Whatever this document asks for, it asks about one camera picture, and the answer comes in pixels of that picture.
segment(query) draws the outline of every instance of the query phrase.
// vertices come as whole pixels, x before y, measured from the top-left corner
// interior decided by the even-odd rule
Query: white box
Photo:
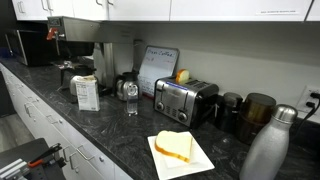
[[[79,110],[99,111],[98,83],[91,76],[78,76],[75,79]]]

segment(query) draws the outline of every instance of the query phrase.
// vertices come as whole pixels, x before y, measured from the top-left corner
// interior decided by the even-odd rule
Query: power cord
[[[295,133],[294,137],[291,139],[291,141],[294,140],[294,139],[298,136],[298,134],[299,134],[299,132],[300,132],[300,130],[301,130],[301,127],[304,125],[304,123],[307,121],[307,119],[309,119],[312,115],[314,115],[314,113],[316,113],[317,110],[318,110],[319,107],[320,107],[320,94],[318,94],[318,93],[311,93],[311,94],[310,94],[310,97],[312,97],[312,98],[314,98],[314,99],[318,99],[318,105],[317,105],[317,107],[316,107],[315,103],[313,103],[313,102],[307,102],[307,103],[306,103],[306,106],[308,106],[308,107],[310,107],[310,108],[312,108],[312,109],[311,109],[311,111],[303,118],[303,120],[300,122],[300,124],[299,124],[299,126],[298,126],[298,128],[297,128],[297,130],[296,130],[296,133]]]

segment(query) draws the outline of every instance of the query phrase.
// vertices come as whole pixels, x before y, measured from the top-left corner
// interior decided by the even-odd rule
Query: lower cabinet
[[[60,143],[68,180],[131,179],[104,153],[0,64],[14,108],[35,138],[48,146]]]

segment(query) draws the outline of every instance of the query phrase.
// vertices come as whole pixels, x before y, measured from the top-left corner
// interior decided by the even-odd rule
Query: upper cabinet
[[[71,0],[12,0],[17,20],[47,20],[48,16],[71,16]]]
[[[311,0],[172,0],[171,21],[303,21]]]
[[[320,21],[320,0],[313,2],[307,21]]]
[[[73,0],[74,15],[89,20],[108,20],[107,0]]]
[[[171,0],[108,0],[116,21],[169,21]]]

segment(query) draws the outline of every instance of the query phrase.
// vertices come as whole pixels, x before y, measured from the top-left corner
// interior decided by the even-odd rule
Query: microwave
[[[47,32],[9,30],[5,36],[11,56],[22,64],[42,66],[59,60],[55,41],[46,39]]]

